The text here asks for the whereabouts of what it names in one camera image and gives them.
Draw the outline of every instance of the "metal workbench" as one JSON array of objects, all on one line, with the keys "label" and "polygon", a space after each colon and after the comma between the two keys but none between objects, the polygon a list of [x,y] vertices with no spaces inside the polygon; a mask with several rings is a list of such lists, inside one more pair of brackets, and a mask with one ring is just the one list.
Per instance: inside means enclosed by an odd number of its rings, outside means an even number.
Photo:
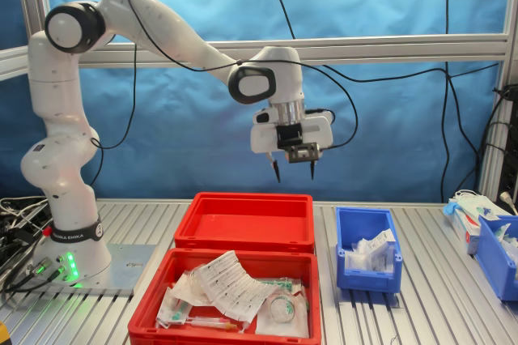
[{"label": "metal workbench", "polygon": [[[99,200],[110,243],[157,244],[133,297],[76,292],[16,294],[0,308],[13,344],[125,344],[127,325],[190,201]],[[336,288],[334,207],[390,208],[401,242],[401,293]],[[517,304],[503,304],[439,205],[316,202],[323,344],[518,344]]]}]

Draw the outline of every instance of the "blue storage box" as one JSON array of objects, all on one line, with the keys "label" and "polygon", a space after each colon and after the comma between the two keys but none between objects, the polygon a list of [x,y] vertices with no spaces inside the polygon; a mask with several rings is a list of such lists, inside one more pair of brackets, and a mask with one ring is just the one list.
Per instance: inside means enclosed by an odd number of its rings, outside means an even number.
[{"label": "blue storage box", "polygon": [[[356,244],[362,238],[372,240],[388,228],[392,229],[396,239],[394,272],[392,274],[345,268],[346,250],[352,250],[352,244]],[[337,285],[340,288],[391,293],[399,292],[401,288],[403,257],[401,256],[401,248],[390,210],[337,207],[337,235]]]},{"label": "blue storage box", "polygon": [[518,300],[518,282],[515,280],[516,265],[505,253],[496,239],[495,231],[505,224],[511,224],[506,231],[511,237],[518,237],[518,217],[501,215],[498,221],[480,220],[480,238],[476,258],[500,300]]}]

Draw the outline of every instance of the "robotic arm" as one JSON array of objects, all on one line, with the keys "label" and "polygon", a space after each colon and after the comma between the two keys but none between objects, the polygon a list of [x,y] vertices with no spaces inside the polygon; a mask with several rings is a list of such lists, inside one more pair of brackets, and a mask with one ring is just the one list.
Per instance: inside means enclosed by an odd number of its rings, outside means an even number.
[{"label": "robotic arm", "polygon": [[45,31],[29,41],[29,83],[34,112],[47,138],[23,158],[22,172],[49,200],[53,225],[35,250],[35,265],[59,270],[55,283],[73,284],[105,270],[111,257],[103,240],[93,189],[80,168],[96,153],[99,139],[83,111],[79,56],[122,35],[175,62],[188,62],[224,82],[241,104],[268,100],[253,116],[252,151],[265,153],[280,181],[272,154],[290,163],[312,164],[333,143],[331,116],[306,114],[299,55],[293,48],[265,47],[250,61],[235,61],[208,45],[173,10],[158,0],[69,2],[47,14]]}]

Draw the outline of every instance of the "green light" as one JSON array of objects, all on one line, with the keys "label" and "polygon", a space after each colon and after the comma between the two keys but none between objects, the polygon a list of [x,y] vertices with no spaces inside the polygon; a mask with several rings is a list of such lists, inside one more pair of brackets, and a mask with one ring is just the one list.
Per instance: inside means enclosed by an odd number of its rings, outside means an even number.
[{"label": "green light", "polygon": [[74,255],[70,252],[67,252],[66,256],[68,257],[68,263],[69,263],[70,269],[72,270],[72,275],[74,276],[72,279],[69,279],[69,280],[76,280],[79,277],[79,272],[76,269]]}]

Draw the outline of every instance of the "red plastic bin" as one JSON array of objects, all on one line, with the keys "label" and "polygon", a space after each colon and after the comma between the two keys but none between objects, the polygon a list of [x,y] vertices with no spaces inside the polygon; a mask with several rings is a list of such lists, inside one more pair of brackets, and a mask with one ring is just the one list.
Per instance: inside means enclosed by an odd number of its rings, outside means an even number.
[{"label": "red plastic bin", "polygon": [[[255,334],[257,318],[243,333],[191,325],[156,328],[155,319],[166,288],[171,287],[185,270],[192,270],[224,254],[224,250],[171,249],[163,258],[155,277],[129,321],[131,345],[320,345],[321,316],[316,257],[307,253],[272,253],[236,251],[243,268],[258,278],[290,277],[302,279],[306,287],[309,339]],[[215,307],[193,307],[189,316],[222,317]]]},{"label": "red plastic bin", "polygon": [[199,193],[175,233],[178,248],[313,253],[312,197]]}]

